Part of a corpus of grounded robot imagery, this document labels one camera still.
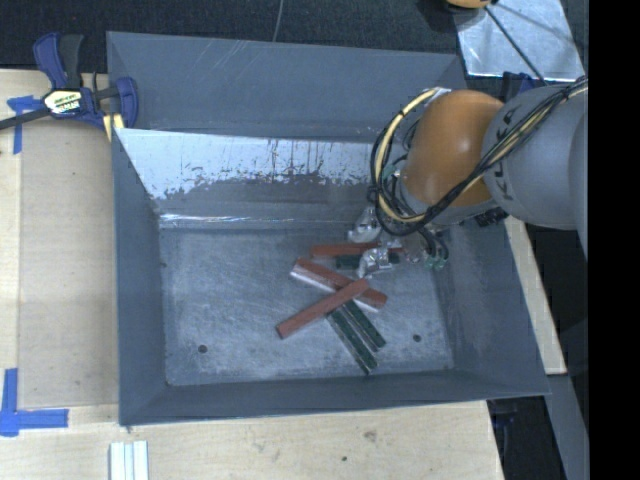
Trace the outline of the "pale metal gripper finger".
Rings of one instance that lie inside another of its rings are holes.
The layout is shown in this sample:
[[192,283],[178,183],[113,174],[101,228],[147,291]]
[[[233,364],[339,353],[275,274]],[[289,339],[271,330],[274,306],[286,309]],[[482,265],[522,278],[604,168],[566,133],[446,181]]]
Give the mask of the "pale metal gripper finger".
[[356,274],[358,276],[371,276],[373,274],[387,272],[397,264],[397,254],[386,247],[376,247],[366,250],[359,259]]
[[367,206],[356,220],[353,228],[348,231],[350,242],[373,242],[378,239],[381,226],[376,216],[374,206]]

